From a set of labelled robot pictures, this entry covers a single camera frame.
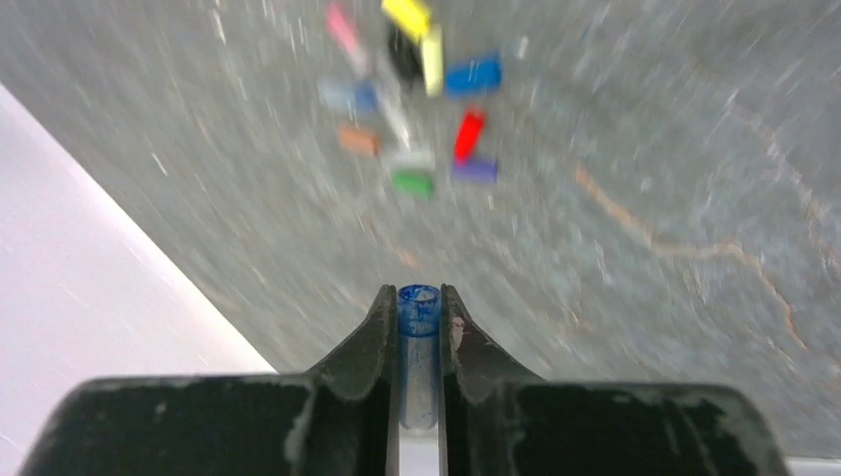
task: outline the purple marker cap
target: purple marker cap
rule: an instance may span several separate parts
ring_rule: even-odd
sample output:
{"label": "purple marker cap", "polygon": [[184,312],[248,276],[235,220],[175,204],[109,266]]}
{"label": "purple marker cap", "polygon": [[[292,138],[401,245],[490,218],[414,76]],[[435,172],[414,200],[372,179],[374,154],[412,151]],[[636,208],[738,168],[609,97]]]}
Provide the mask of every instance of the purple marker cap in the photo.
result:
{"label": "purple marker cap", "polygon": [[465,164],[452,163],[452,174],[450,176],[453,179],[495,183],[497,181],[497,164],[489,157],[470,155]]}

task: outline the red marker cap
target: red marker cap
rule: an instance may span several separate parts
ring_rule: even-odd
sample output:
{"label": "red marker cap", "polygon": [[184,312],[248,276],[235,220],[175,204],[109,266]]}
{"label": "red marker cap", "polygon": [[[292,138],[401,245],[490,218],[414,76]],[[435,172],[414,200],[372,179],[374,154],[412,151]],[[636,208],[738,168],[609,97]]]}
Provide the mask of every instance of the red marker cap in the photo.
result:
{"label": "red marker cap", "polygon": [[479,142],[479,134],[484,126],[485,111],[472,106],[468,107],[464,113],[464,119],[461,120],[458,136],[455,138],[455,162],[457,164],[467,162],[467,156],[473,152],[473,147]]}

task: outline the pale yellow marker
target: pale yellow marker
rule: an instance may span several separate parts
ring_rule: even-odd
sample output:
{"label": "pale yellow marker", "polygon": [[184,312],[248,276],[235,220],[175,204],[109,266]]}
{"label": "pale yellow marker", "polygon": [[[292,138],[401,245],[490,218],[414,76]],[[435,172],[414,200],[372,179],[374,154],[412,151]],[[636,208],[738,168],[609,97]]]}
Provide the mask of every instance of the pale yellow marker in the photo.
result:
{"label": "pale yellow marker", "polygon": [[429,7],[416,0],[383,0],[383,12],[416,44],[429,33],[432,14]]}
{"label": "pale yellow marker", "polygon": [[423,58],[423,82],[426,95],[437,96],[444,87],[444,51],[441,45],[441,26],[434,25],[420,40],[420,56]]}

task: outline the yellow object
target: yellow object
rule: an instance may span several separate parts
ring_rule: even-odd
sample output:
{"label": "yellow object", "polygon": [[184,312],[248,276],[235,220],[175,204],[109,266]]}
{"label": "yellow object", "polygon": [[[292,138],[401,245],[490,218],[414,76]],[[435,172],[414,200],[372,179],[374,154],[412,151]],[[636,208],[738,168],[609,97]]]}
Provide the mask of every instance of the yellow object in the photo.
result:
{"label": "yellow object", "polygon": [[429,33],[429,20],[432,14],[429,7],[416,0],[383,0],[383,12],[391,17],[416,44]]}
{"label": "yellow object", "polygon": [[420,56],[423,58],[426,95],[437,96],[444,87],[444,51],[440,25],[430,28],[429,33],[420,40]]}

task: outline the gray marble surface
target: gray marble surface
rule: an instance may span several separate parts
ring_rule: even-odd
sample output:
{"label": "gray marble surface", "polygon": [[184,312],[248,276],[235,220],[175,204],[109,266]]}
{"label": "gray marble surface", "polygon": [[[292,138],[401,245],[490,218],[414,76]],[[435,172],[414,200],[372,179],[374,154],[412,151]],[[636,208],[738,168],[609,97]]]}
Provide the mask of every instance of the gray marble surface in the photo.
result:
{"label": "gray marble surface", "polygon": [[786,454],[839,457],[837,5],[432,3],[450,60],[508,64],[496,186],[447,177],[464,103],[413,96],[429,202],[339,150],[320,1],[12,0],[0,81],[281,371],[381,284],[447,282],[541,375],[735,385]]}

